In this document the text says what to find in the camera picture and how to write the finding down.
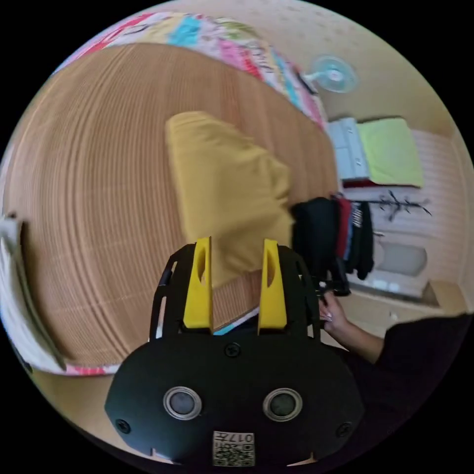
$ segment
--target yellow towel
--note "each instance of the yellow towel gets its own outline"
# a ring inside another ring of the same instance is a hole
[[[186,239],[212,237],[214,287],[261,269],[265,238],[290,245],[285,165],[204,112],[169,119],[166,138]]]
[[[384,118],[357,125],[370,170],[380,185],[424,186],[418,150],[402,118]]]

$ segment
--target qr code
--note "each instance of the qr code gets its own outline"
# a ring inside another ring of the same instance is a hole
[[[215,466],[254,466],[253,433],[214,432],[213,464]]]

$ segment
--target woven mat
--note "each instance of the woven mat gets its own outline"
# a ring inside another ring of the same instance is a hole
[[[31,292],[71,363],[120,363],[148,338],[161,271],[186,243],[164,124],[189,110],[232,123],[286,163],[290,204],[337,191],[327,135],[245,72],[157,44],[70,64],[15,130],[4,212],[27,222]],[[258,272],[216,289],[215,327],[256,307],[259,293]]]

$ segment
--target towel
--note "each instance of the towel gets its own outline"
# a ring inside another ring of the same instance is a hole
[[[63,358],[33,305],[20,246],[21,222],[0,219],[0,317],[24,362],[40,370],[62,372]]]
[[[378,185],[424,186],[418,150],[402,118],[384,118],[357,125],[369,167]]]
[[[185,238],[212,237],[213,287],[261,269],[264,239],[290,245],[284,164],[204,112],[170,118],[166,139]]]

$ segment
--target screw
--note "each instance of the screw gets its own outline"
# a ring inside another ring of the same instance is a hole
[[[240,354],[240,346],[235,342],[231,342],[225,346],[224,354],[227,357],[237,357]]]
[[[337,430],[336,430],[336,436],[338,438],[343,438],[344,436],[347,436],[352,429],[352,423],[347,422],[343,423]]]
[[[121,431],[124,435],[130,433],[130,425],[125,420],[115,420],[115,426],[119,431]]]

